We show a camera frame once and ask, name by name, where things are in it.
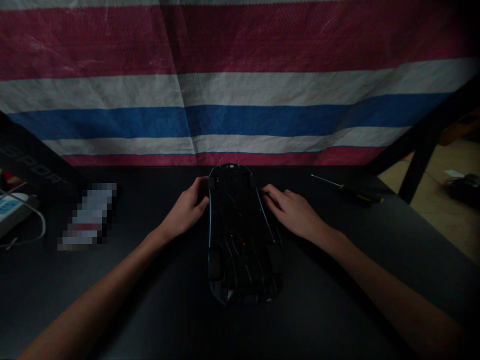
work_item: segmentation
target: power strip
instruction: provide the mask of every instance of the power strip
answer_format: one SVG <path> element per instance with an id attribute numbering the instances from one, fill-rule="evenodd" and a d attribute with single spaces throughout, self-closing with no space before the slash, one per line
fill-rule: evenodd
<path id="1" fill-rule="evenodd" d="M 35 209 L 39 206 L 39 201 L 34 196 L 20 192 L 14 192 L 12 195 L 27 202 Z M 0 198 L 0 239 L 25 220 L 31 213 L 32 210 L 12 196 L 6 195 Z"/>

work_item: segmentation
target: red stripe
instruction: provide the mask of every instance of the red stripe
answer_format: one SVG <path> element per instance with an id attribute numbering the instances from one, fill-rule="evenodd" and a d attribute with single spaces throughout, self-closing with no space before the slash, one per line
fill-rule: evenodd
<path id="1" fill-rule="evenodd" d="M 4 11 L 0 80 L 394 68 L 472 55 L 442 1 Z"/>
<path id="2" fill-rule="evenodd" d="M 321 153 L 246 154 L 203 153 L 198 155 L 105 155 L 64 156 L 74 166 L 215 166 L 234 163 L 254 165 L 365 165 L 384 148 L 330 147 Z"/>

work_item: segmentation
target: table surface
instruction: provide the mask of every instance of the table surface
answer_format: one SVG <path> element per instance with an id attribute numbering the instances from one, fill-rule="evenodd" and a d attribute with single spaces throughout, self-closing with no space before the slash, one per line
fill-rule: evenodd
<path id="1" fill-rule="evenodd" d="M 467 328 L 480 300 L 480 269 L 378 178 L 359 167 L 252 167 L 260 186 L 303 195 L 330 225 L 374 261 Z M 107 244 L 56 252 L 65 204 L 44 203 L 47 237 L 0 251 L 0 358 L 14 358 L 62 310 L 118 264 L 209 167 L 84 168 L 123 191 Z M 383 193 L 369 206 L 337 183 Z M 22 226 L 38 230 L 31 217 Z M 108 359 L 284 357 L 395 359 L 410 350 L 345 272 L 315 246 L 283 229 L 284 287 L 271 303 L 221 305 L 208 285 L 208 212 L 172 242 L 133 289 L 90 356 Z"/>

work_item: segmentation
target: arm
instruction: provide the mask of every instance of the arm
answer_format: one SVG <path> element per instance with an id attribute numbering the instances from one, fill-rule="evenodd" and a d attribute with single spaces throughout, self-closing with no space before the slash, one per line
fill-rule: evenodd
<path id="1" fill-rule="evenodd" d="M 467 335 L 451 317 L 323 222 L 302 196 L 289 190 L 281 192 L 273 185 L 263 191 L 267 193 L 263 199 L 276 218 L 333 257 L 420 358 L 450 359 L 459 354 Z"/>
<path id="2" fill-rule="evenodd" d="M 202 216 L 209 198 L 204 197 L 199 205 L 195 204 L 204 179 L 197 177 L 193 185 L 180 195 L 165 220 L 122 262 L 62 312 L 18 359 L 85 358 L 152 260 L 168 242 L 186 232 Z"/>

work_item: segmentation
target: backdrop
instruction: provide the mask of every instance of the backdrop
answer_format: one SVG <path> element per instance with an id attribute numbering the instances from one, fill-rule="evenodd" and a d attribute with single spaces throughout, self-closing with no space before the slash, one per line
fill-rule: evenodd
<path id="1" fill-rule="evenodd" d="M 438 0 L 0 0 L 0 110 L 73 165 L 363 165 L 478 71 Z"/>

